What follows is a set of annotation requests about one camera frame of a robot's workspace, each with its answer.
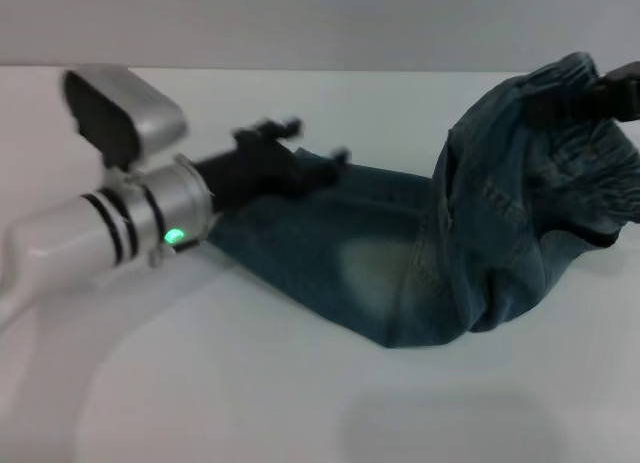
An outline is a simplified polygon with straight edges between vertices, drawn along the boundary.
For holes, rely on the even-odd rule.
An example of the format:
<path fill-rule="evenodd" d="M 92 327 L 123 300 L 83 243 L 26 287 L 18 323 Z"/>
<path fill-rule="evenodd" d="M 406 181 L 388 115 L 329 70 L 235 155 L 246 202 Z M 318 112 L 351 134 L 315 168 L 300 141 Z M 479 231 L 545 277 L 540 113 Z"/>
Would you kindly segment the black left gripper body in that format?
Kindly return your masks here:
<path fill-rule="evenodd" d="M 291 133 L 237 132 L 235 148 L 193 164 L 213 213 L 238 209 L 264 196 L 299 198 L 310 192 L 306 170 L 284 143 Z"/>

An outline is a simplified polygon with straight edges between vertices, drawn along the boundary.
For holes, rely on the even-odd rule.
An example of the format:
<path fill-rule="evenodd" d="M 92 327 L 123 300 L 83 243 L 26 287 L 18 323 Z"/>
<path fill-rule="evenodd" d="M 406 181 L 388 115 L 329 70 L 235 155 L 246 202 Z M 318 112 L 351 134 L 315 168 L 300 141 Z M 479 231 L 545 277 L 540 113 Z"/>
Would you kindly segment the blue denim shorts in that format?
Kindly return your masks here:
<path fill-rule="evenodd" d="M 223 216 L 209 242 L 320 317 L 387 348 L 448 344 L 528 312 L 581 254 L 640 224 L 640 150 L 614 119 L 537 128 L 525 100 L 604 76 L 573 53 L 486 93 L 431 176 L 353 166 L 299 202 Z"/>

